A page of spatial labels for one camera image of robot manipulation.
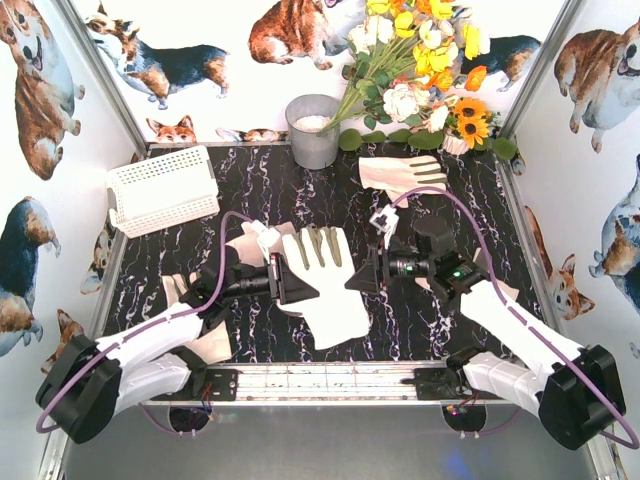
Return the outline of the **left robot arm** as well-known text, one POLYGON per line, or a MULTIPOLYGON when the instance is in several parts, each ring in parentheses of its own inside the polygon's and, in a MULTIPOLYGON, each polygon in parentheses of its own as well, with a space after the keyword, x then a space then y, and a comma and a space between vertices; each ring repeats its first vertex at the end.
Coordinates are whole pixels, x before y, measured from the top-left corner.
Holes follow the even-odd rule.
POLYGON ((132 406, 211 393, 215 374, 188 344, 221 326, 230 301, 266 295, 287 305, 319 296, 280 253, 253 267, 241 263, 232 248, 225 252, 230 263, 223 272, 203 268, 177 302, 154 318, 97 340, 84 334, 71 338, 36 393, 43 411, 37 431, 49 432, 45 422, 52 420, 82 444, 132 406))

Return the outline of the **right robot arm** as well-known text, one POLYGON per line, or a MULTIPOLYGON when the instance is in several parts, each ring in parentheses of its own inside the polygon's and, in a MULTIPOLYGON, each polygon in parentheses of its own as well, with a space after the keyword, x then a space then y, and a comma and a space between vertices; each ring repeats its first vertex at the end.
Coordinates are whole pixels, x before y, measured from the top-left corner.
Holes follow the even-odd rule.
POLYGON ((451 384, 531 413, 570 450, 598 434, 608 436, 613 423, 623 422, 626 405, 613 355, 600 345, 585 347, 562 336, 508 298, 486 268, 457 250, 443 219, 420 219, 414 246, 395 239, 395 213, 378 211, 370 222, 379 238, 347 289, 377 294, 396 279, 423 278, 444 305, 487 330, 517 358, 465 347, 446 360, 451 384))

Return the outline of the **artificial flower bouquet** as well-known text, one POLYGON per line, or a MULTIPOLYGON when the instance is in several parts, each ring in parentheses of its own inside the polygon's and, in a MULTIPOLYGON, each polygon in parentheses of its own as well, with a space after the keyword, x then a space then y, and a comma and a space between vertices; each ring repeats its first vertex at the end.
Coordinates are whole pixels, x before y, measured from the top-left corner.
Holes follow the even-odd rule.
POLYGON ((345 90, 324 131, 359 118, 371 131, 425 125, 447 107, 462 63, 489 53, 491 39, 458 1, 368 1, 347 45, 345 90))

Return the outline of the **white perforated storage basket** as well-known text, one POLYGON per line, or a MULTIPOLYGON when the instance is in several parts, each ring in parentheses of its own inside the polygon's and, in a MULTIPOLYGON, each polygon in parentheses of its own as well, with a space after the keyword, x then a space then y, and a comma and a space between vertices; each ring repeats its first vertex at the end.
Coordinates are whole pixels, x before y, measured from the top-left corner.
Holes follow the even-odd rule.
POLYGON ((220 211, 204 146, 114 168, 106 174, 106 187, 115 200, 110 223, 130 239, 220 211))

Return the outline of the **white grey glove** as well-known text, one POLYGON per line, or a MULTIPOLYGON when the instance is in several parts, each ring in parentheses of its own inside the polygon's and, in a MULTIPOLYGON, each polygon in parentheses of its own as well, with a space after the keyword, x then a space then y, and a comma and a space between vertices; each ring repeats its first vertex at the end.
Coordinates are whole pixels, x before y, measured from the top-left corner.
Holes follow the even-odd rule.
MULTIPOLYGON (((485 270, 488 270, 488 265, 489 262, 486 260, 485 258, 485 252, 482 248, 478 247, 475 250, 475 253, 472 257, 472 260, 475 264, 477 264, 479 267, 484 268, 485 270)), ((428 292, 433 292, 433 290, 431 289, 428 281, 426 278, 416 278, 415 279, 415 283, 420 286, 422 289, 428 291, 428 292)), ((518 295, 519 295, 519 290, 514 288, 514 287, 510 287, 509 285, 507 285, 505 282, 503 282, 502 280, 497 280, 497 284, 499 286, 499 288, 501 289, 501 291, 511 300, 516 301, 518 299, 518 295)))
POLYGON ((306 301, 302 316, 310 328, 316 350, 327 350, 364 337, 370 328, 362 297, 354 291, 306 301))
POLYGON ((282 237, 283 252, 291 272, 313 287, 318 297, 283 304, 287 313, 307 318, 356 310, 363 306, 361 295, 345 288, 355 273, 350 247, 340 227, 302 228, 282 237))

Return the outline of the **green moss stone right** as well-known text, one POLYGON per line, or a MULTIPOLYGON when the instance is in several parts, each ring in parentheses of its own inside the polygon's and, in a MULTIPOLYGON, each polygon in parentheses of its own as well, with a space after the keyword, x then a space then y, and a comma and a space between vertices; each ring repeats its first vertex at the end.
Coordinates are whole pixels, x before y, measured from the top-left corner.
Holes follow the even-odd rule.
POLYGON ((498 137, 493 140, 492 150, 498 158, 510 161, 516 156, 517 145, 505 137, 498 137))

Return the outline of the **green moss stone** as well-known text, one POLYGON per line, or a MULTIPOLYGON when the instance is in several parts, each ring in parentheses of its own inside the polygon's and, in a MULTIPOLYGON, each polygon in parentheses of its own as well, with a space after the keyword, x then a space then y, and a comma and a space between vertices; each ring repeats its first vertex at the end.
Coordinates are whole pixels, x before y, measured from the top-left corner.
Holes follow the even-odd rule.
POLYGON ((358 150, 363 144, 361 133, 353 128, 346 129, 339 136, 339 148, 345 152, 358 150))
POLYGON ((493 140, 492 150, 498 158, 510 161, 516 156, 517 145, 505 137, 498 137, 493 140))

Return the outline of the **aluminium front rail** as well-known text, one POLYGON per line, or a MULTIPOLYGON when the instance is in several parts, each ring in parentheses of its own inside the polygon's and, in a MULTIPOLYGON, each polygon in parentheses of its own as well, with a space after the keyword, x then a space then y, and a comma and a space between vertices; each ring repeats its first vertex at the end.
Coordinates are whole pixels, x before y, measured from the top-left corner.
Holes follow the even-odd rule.
MULTIPOLYGON (((414 388, 402 383, 416 368, 448 368, 443 361, 354 362, 289 364, 219 364, 212 369, 237 369, 235 401, 153 401, 188 405, 200 402, 260 405, 382 405, 444 403, 463 400, 418 400, 414 388)), ((525 367, 500 360, 485 352, 480 361, 467 365, 468 371, 454 371, 471 387, 496 395, 535 413, 536 394, 543 390, 539 379, 525 367)))

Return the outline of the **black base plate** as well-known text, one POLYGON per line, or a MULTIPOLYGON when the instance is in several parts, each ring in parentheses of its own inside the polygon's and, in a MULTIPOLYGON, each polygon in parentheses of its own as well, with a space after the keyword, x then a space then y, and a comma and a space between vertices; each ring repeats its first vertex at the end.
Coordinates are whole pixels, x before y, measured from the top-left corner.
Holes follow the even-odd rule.
POLYGON ((411 385, 418 400, 464 400, 473 394, 480 400, 497 400, 491 393, 471 387, 466 378, 448 368, 416 368, 402 383, 411 385))
POLYGON ((152 401, 235 401, 238 390, 237 369, 206 369, 192 374, 186 385, 174 393, 152 397, 152 401))

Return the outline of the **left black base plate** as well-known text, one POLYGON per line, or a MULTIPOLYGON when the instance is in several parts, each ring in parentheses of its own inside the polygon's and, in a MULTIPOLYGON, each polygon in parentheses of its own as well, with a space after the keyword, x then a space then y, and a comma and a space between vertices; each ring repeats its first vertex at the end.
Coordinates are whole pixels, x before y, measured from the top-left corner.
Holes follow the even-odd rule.
POLYGON ((152 397, 152 401, 235 401, 238 390, 237 369, 206 369, 192 374, 186 385, 174 393, 152 397))

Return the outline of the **small sunflower pot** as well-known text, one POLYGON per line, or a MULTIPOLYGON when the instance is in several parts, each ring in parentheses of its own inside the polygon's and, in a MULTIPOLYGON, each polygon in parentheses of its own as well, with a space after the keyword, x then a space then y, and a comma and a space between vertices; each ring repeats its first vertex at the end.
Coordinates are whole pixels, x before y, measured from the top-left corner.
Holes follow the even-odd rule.
POLYGON ((485 150, 499 130, 500 114, 480 99, 462 97, 452 107, 445 121, 442 149, 451 155, 469 150, 485 150))

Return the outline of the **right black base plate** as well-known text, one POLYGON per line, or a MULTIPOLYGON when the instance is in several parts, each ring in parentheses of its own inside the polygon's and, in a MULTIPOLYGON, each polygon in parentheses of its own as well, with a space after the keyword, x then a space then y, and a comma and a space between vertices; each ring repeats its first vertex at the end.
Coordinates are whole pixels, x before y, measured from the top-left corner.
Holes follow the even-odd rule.
POLYGON ((471 387, 466 378, 448 368, 416 368, 402 383, 411 385, 418 400, 464 400, 473 394, 480 400, 497 400, 491 393, 471 387))

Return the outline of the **grey metal bucket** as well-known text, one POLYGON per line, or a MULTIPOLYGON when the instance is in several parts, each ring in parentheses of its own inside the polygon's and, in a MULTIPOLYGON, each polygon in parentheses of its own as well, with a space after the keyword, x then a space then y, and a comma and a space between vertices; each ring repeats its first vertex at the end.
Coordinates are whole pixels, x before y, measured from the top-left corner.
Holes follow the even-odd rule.
POLYGON ((324 94, 293 99, 285 109, 289 139, 295 162, 308 170, 321 170, 334 163, 338 153, 340 126, 330 127, 339 101, 324 94))

